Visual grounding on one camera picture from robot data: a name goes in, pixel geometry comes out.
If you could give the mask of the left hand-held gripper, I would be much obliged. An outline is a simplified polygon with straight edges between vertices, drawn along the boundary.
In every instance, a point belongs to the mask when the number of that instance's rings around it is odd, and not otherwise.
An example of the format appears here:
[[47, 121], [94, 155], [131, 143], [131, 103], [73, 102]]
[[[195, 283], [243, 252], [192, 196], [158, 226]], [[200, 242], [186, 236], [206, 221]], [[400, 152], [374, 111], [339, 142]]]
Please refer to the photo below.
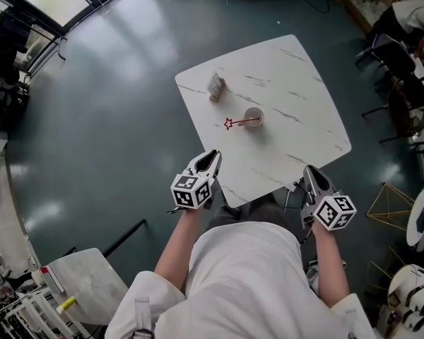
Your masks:
[[187, 168], [176, 175], [170, 186], [175, 210], [208, 210], [211, 207], [214, 197], [213, 185], [221, 162], [221, 152], [209, 150], [193, 158]]

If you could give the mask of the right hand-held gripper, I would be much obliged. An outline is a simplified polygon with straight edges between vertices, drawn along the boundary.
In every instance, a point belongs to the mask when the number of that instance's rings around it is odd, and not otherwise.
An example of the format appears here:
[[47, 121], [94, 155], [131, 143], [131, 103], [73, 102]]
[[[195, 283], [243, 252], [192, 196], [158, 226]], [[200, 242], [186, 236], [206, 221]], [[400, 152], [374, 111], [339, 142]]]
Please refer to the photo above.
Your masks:
[[302, 228], [317, 220], [328, 231], [341, 230], [357, 213], [349, 196], [336, 190], [332, 180], [320, 169], [307, 165], [303, 170], [305, 204], [300, 211]]

